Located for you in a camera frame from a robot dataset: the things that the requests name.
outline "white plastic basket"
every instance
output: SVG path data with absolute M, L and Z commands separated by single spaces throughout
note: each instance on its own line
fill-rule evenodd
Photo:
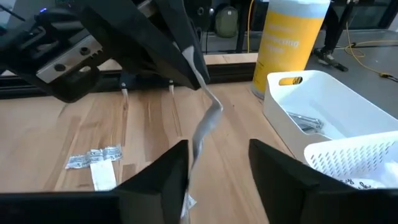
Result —
M 302 77 L 302 82 L 279 85 L 292 77 Z M 267 79 L 263 113 L 301 162 L 312 143 L 398 130 L 398 120 L 325 72 L 277 72 Z M 322 134 L 303 132 L 286 111 L 323 121 Z
M 398 187 L 398 131 L 310 144 L 304 156 L 310 167 L 335 179 Z

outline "yellow cable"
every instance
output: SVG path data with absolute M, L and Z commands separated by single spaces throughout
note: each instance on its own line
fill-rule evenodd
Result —
M 364 67 L 364 68 L 366 68 L 366 69 L 368 69 L 368 70 L 370 70 L 370 71 L 372 71 L 372 72 L 376 72 L 379 76 L 391 75 L 391 74 L 389 74 L 389 73 L 380 72 L 380 71 L 377 71 L 377 70 L 375 70 L 375 69 L 373 69 L 373 68 L 369 68 L 368 66 L 364 65 L 358 58 L 364 58 L 366 55 L 365 55 L 364 52 L 362 52 L 362 51 L 360 51 L 360 50 L 358 50 L 358 49 L 353 49 L 353 48 L 352 48 L 351 38 L 350 38 L 350 36 L 349 36 L 349 31 L 348 31 L 348 23 L 346 23 L 346 30 L 347 30 L 348 46 L 346 46 L 346 47 L 340 47 L 340 48 L 337 48 L 337 49 L 344 49 L 345 52 L 346 52 L 347 54 L 349 54 L 349 55 L 352 55 L 352 56 L 355 58 L 355 60 L 356 60 L 362 67 Z M 360 44 L 370 44 L 370 43 L 396 43 L 396 42 L 398 42 L 398 40 L 372 40 L 372 41 L 359 42 L 359 43 L 357 43 L 356 45 L 360 45 Z M 356 55 L 356 54 L 354 53 L 354 51 L 359 52 L 361 55 Z
M 250 14 L 251 14 L 251 7 L 253 5 L 254 0 L 251 0 L 250 6 L 249 6 L 249 15 L 248 15 L 248 40 L 246 41 L 248 43 L 248 53 L 250 52 Z

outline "wooden tabletop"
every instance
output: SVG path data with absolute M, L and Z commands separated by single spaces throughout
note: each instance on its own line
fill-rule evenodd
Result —
M 252 62 L 256 54 L 211 55 L 207 63 Z M 118 65 L 108 62 L 103 69 Z M 289 154 L 262 114 L 249 83 L 211 85 L 224 106 L 207 136 L 193 173 L 198 202 L 192 223 L 267 223 L 248 159 L 249 139 L 258 138 Z M 89 169 L 65 170 L 72 154 L 116 144 L 118 183 L 132 177 L 181 139 L 190 139 L 211 101 L 185 87 L 92 93 L 72 104 L 53 97 L 0 101 L 0 192 L 93 190 Z

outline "yellow container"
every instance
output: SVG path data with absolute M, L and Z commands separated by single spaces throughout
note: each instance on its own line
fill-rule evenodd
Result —
M 271 72 L 304 70 L 330 0 L 270 0 L 254 71 L 253 93 L 263 98 Z

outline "metal screw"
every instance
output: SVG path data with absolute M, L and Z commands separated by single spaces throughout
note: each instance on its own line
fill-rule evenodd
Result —
M 62 64 L 56 64 L 56 65 L 54 65 L 54 69 L 55 69 L 55 71 L 57 71 L 57 72 L 63 72 L 63 71 L 65 71 L 67 68 L 66 68 L 64 65 L 62 65 Z
M 83 55 L 83 56 L 84 56 L 84 55 L 88 55 L 90 52 L 91 52 L 90 49 L 87 48 L 87 47 L 82 47 L 82 48 L 80 49 L 80 54 Z

